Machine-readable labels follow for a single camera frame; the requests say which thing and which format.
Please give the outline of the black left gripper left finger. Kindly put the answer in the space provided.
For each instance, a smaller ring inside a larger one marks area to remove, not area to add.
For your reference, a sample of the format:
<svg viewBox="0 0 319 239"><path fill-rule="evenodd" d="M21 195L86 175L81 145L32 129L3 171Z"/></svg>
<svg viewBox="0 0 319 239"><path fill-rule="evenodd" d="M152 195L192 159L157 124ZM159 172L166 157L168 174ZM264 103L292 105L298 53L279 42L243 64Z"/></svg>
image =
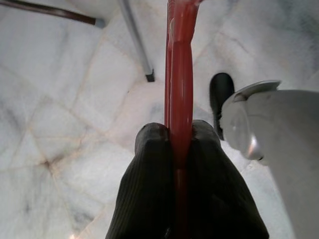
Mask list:
<svg viewBox="0 0 319 239"><path fill-rule="evenodd" d="M168 129L156 122L138 132L135 155L117 194L108 239L164 239L174 210L172 149Z"/></svg>

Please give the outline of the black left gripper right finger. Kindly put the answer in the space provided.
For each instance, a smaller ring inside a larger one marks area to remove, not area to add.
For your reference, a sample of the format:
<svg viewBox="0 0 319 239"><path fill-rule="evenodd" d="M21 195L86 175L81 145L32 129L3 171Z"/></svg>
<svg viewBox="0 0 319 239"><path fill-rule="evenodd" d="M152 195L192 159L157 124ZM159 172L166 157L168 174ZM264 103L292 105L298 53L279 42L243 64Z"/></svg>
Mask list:
<svg viewBox="0 0 319 239"><path fill-rule="evenodd" d="M193 239L267 239L269 233L243 177L214 128L192 123L190 235Z"/></svg>

